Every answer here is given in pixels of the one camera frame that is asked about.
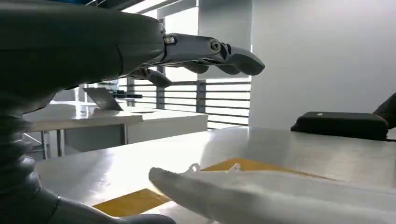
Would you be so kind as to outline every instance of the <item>metal railing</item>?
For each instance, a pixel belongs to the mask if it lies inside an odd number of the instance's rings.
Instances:
[[[233,122],[233,118],[248,118],[248,115],[240,115],[240,114],[233,114],[232,110],[249,110],[249,107],[243,107],[243,106],[225,106],[221,105],[222,102],[224,101],[250,101],[249,98],[213,98],[213,97],[206,97],[208,93],[250,93],[250,90],[246,91],[241,91],[241,90],[206,90],[207,86],[222,86],[222,85],[241,85],[241,84],[249,84],[250,82],[234,82],[234,83],[229,83],[229,82],[217,82],[217,83],[207,83],[205,80],[198,80],[198,81],[182,81],[182,82],[172,82],[172,86],[196,86],[196,90],[166,90],[164,88],[155,88],[155,90],[135,90],[137,87],[142,87],[142,86],[153,86],[152,84],[129,84],[129,85],[120,85],[120,87],[127,87],[128,88],[128,94],[135,94],[136,92],[139,92],[140,94],[143,95],[142,99],[137,99],[136,101],[129,102],[131,106],[134,106],[135,103],[144,103],[144,104],[155,104],[157,109],[165,109],[166,105],[177,105],[177,106],[193,106],[195,107],[195,112],[198,113],[206,113],[208,115],[215,115],[215,116],[225,116],[229,118],[229,121],[219,121],[219,120],[211,120],[209,119],[209,123],[215,123],[215,124],[225,124],[225,125],[232,125],[232,126],[247,126],[247,122],[240,123],[240,122]],[[181,95],[183,93],[196,93],[195,97],[184,97],[184,96],[166,96],[166,93],[180,93]],[[156,96],[145,96],[144,93],[155,93]],[[145,101],[144,99],[147,98],[155,98],[155,102],[149,102]],[[196,104],[186,104],[186,103],[166,103],[166,99],[180,99],[180,100],[186,100],[186,99],[192,99],[196,100]],[[206,101],[207,100],[215,100],[219,102],[219,105],[207,105]],[[219,112],[207,112],[208,108],[223,108],[223,109],[229,109],[230,113],[219,113]]]

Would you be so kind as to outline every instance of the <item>table surface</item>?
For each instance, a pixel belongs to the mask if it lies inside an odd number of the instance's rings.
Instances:
[[[43,109],[25,114],[24,118],[32,122],[29,132],[135,124],[143,121],[142,115],[138,113],[70,104],[50,104]]]
[[[51,103],[58,104],[58,105],[61,105],[61,104],[75,105],[75,106],[81,106],[83,108],[85,108],[85,107],[97,108],[95,103],[90,103],[90,102],[52,101]],[[125,104],[121,104],[120,106],[126,112],[141,113],[143,121],[145,121],[145,122],[157,122],[157,121],[161,121],[161,120],[169,120],[169,119],[177,119],[177,118],[185,118],[185,117],[207,116],[206,114],[195,113],[195,112],[160,110],[160,109],[154,109],[154,108],[126,106]]]
[[[243,157],[315,175],[396,187],[396,143],[236,127],[42,161],[42,183],[89,205],[152,188],[152,167],[184,172]]]

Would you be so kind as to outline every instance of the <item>window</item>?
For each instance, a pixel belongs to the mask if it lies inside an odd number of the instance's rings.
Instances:
[[[142,2],[146,4],[145,7],[139,5],[139,3],[133,8],[124,10],[124,12],[137,13],[160,2],[163,2],[163,0],[145,0]],[[163,22],[167,34],[198,35],[198,13],[197,4],[196,7],[165,16]],[[152,10],[143,15],[157,19],[158,11]],[[157,91],[157,88],[147,80],[134,81],[134,94],[143,95],[142,99],[135,100],[135,106],[152,108],[158,106],[167,110],[188,112],[197,112],[198,108],[198,112],[208,114],[209,129],[248,125],[250,77],[198,81],[196,73],[184,68],[165,67],[164,73],[173,82],[173,85],[164,91]],[[201,89],[197,89],[197,85],[203,85],[205,91],[202,92]]]
[[[166,33],[198,35],[198,7],[190,8],[165,17]],[[195,81],[197,74],[185,68],[165,67],[171,81]]]

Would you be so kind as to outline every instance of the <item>white table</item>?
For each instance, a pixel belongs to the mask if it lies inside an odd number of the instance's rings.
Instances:
[[[207,114],[130,107],[123,104],[121,107],[124,111],[102,111],[97,109],[95,103],[52,101],[46,108],[24,117],[32,121],[30,132],[41,132],[44,158],[65,155],[64,130],[69,128],[120,124],[123,125],[121,145],[207,130]],[[104,128],[111,132],[111,127]],[[81,135],[77,140],[81,144],[75,149],[84,148],[90,151],[98,149],[98,145],[101,145],[100,142],[92,144],[92,141],[96,142],[97,136],[90,134],[88,130],[70,132],[73,132],[73,136],[76,136],[76,132]]]
[[[142,116],[137,113],[105,111],[78,104],[50,104],[41,110],[25,114],[24,118],[32,122],[28,132],[41,132],[45,159],[65,155],[65,129],[123,125],[124,144],[127,144],[127,126],[142,122]],[[56,148],[49,147],[50,131],[56,131]]]
[[[143,188],[154,189],[148,179],[151,167],[181,173],[193,163],[205,168],[233,157],[355,184],[396,188],[396,142],[247,127],[75,154],[39,162],[37,170],[43,186],[95,205]],[[173,207],[170,203],[151,212],[170,215]]]

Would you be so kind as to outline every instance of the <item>robotic arm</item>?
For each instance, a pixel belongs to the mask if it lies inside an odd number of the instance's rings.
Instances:
[[[257,75],[264,65],[248,51],[210,37],[166,35],[150,17],[43,0],[0,0],[0,223],[173,224],[157,215],[109,217],[42,188],[20,139],[22,114],[45,107],[61,90],[132,76],[169,85],[164,65],[196,73],[214,65]]]

